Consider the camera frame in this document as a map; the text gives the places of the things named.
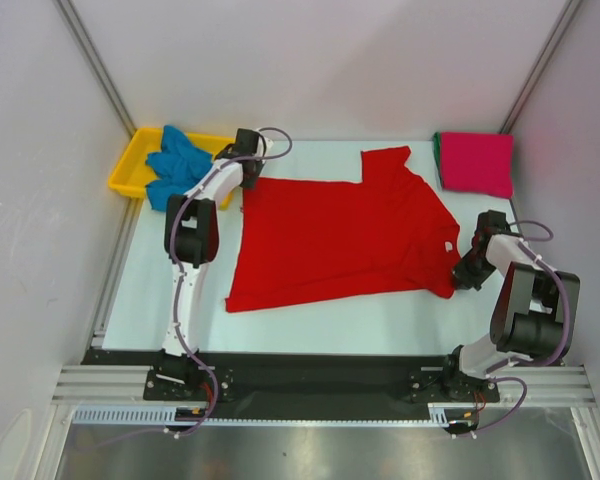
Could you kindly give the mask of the red t shirt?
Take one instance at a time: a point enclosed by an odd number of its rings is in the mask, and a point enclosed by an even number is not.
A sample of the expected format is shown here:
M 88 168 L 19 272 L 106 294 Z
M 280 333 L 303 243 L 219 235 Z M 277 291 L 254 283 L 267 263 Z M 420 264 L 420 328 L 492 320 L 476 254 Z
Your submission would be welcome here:
M 362 180 L 260 180 L 243 194 L 230 313 L 426 290 L 449 299 L 460 227 L 407 166 L 407 146 L 364 151 Z

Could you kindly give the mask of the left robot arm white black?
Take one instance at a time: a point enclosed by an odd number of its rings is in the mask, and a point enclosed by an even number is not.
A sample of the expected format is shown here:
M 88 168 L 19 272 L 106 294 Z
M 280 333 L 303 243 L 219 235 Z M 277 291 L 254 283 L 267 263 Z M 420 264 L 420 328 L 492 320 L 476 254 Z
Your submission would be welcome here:
M 260 130 L 241 128 L 234 140 L 212 154 L 168 126 L 161 151 L 148 157 L 158 175 L 147 186 L 148 198 L 165 213 L 164 249 L 173 271 L 170 319 L 148 388 L 165 388 L 187 400 L 204 386 L 204 370 L 191 358 L 198 351 L 192 320 L 209 264 L 219 250 L 219 206 L 234 189 L 255 185 L 270 146 Z

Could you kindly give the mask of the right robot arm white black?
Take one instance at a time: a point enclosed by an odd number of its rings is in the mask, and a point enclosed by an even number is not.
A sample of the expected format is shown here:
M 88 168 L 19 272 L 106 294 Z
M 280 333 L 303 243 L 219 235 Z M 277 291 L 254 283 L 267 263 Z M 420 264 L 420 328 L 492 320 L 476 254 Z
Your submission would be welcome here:
M 579 277 L 548 265 L 511 229 L 505 213 L 488 210 L 479 214 L 471 248 L 452 269 L 453 286 L 479 290 L 494 273 L 503 284 L 489 332 L 445 358 L 440 386 L 453 401 L 486 389 L 505 367 L 554 366 L 570 349 Z

